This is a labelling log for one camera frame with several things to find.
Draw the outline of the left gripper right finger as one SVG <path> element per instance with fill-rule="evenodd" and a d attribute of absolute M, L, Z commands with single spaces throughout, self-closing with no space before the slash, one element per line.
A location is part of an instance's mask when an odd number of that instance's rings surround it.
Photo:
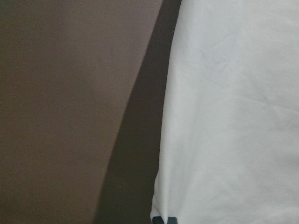
<path fill-rule="evenodd" d="M 178 224 L 176 217 L 168 217 L 167 224 Z"/>

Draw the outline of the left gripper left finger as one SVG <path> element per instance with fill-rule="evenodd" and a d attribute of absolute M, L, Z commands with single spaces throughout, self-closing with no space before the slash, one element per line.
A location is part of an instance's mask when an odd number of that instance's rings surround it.
<path fill-rule="evenodd" d="M 153 217 L 152 218 L 153 224 L 164 224 L 164 221 L 161 216 Z"/>

